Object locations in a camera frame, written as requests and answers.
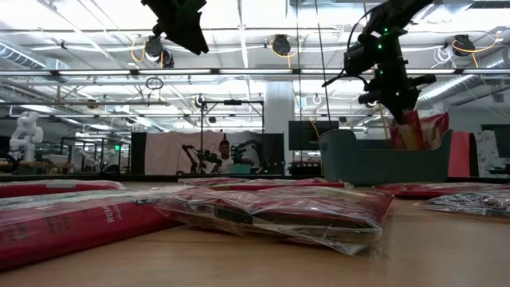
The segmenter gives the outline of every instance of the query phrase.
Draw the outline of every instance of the red package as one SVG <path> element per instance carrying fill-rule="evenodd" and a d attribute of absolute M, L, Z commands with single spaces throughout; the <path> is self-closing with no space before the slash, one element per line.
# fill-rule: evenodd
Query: red package
<path fill-rule="evenodd" d="M 449 128 L 448 113 L 420 119 L 418 111 L 404 113 L 406 124 L 391 122 L 391 143 L 400 150 L 433 150 L 441 146 L 443 135 Z"/>
<path fill-rule="evenodd" d="M 390 192 L 408 199 L 431 199 L 460 192 L 510 189 L 510 185 L 491 183 L 392 183 L 374 187 L 377 191 Z"/>
<path fill-rule="evenodd" d="M 0 269 L 177 226 L 155 208 L 164 187 L 0 200 Z"/>
<path fill-rule="evenodd" d="M 390 135 L 393 147 L 399 150 L 427 149 L 418 111 L 404 112 L 404 122 L 406 124 L 397 124 L 395 120 L 391 122 Z"/>
<path fill-rule="evenodd" d="M 244 183 L 248 179 L 235 179 L 235 178 L 203 178 L 203 179 L 179 179 L 178 183 L 196 186 L 196 187 L 211 187 L 218 184 L 231 184 L 231 183 Z"/>
<path fill-rule="evenodd" d="M 15 196 L 52 195 L 77 191 L 119 190 L 125 187 L 121 183 L 108 180 L 38 180 L 0 184 L 0 199 Z"/>
<path fill-rule="evenodd" d="M 160 200 L 165 215 L 238 235 L 263 234 L 361 255 L 376 247 L 393 196 L 331 187 L 180 191 Z"/>
<path fill-rule="evenodd" d="M 255 179 L 244 183 L 220 184 L 210 187 L 215 191 L 259 191 L 272 187 L 338 187 L 352 188 L 349 183 L 330 182 L 326 179 Z"/>

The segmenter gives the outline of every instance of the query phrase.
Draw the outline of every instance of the plastic bag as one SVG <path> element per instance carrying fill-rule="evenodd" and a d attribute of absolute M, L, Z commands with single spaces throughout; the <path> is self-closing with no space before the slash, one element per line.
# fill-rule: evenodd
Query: plastic bag
<path fill-rule="evenodd" d="M 124 189 L 122 183 L 109 180 L 72 180 L 49 179 L 28 182 L 0 184 L 0 199 L 15 196 L 52 195 L 77 191 L 102 191 Z"/>
<path fill-rule="evenodd" d="M 0 199 L 0 269 L 54 258 L 180 223 L 154 207 L 183 187 Z"/>
<path fill-rule="evenodd" d="M 321 244 L 349 255 L 372 255 L 393 196 L 331 187 L 213 191 L 196 187 L 160 200 L 169 218 L 241 236 L 274 236 Z"/>
<path fill-rule="evenodd" d="M 417 203 L 417 206 L 427 210 L 510 217 L 510 190 L 443 195 Z"/>
<path fill-rule="evenodd" d="M 247 181 L 249 181 L 249 179 L 214 177 L 203 179 L 179 179 L 178 183 L 195 187 L 212 187 L 219 184 L 245 183 Z"/>
<path fill-rule="evenodd" d="M 420 119 L 418 111 L 404 113 L 406 124 L 391 122 L 391 144 L 395 149 L 431 150 L 441 146 L 441 140 L 449 128 L 448 113 Z"/>
<path fill-rule="evenodd" d="M 510 189 L 510 185 L 491 183 L 392 183 L 375 186 L 377 191 L 408 199 L 431 199 L 441 195 L 451 195 L 459 192 L 474 192 L 496 188 Z"/>
<path fill-rule="evenodd" d="M 216 191 L 259 191 L 272 187 L 338 187 L 352 188 L 349 183 L 327 181 L 326 179 L 255 179 L 243 183 L 220 184 L 209 187 Z"/>

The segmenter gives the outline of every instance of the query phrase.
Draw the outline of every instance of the man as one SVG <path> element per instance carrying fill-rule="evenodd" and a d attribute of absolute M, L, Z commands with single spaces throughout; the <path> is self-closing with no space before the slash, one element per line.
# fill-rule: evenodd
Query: man
<path fill-rule="evenodd" d="M 220 143 L 218 150 L 220 151 L 220 159 L 222 160 L 222 165 L 220 167 L 214 167 L 212 173 L 229 173 L 229 166 L 234 164 L 232 157 L 230 157 L 230 142 L 228 140 L 223 140 Z M 253 165 L 253 162 L 249 159 L 242 159 L 241 163 Z"/>

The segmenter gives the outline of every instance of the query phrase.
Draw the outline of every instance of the desk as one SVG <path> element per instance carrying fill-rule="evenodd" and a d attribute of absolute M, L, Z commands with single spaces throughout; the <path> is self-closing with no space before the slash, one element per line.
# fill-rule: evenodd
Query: desk
<path fill-rule="evenodd" d="M 183 226 L 0 273 L 0 286 L 508 285 L 510 224 L 412 203 L 392 203 L 381 262 Z"/>

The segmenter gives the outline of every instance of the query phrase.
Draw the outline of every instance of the computer monitor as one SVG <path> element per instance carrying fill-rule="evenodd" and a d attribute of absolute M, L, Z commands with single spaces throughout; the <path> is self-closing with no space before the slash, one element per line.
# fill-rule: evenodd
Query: computer monitor
<path fill-rule="evenodd" d="M 319 135 L 339 128 L 338 121 L 316 121 L 313 124 Z M 309 121 L 288 122 L 288 149 L 291 151 L 319 151 L 317 132 Z"/>

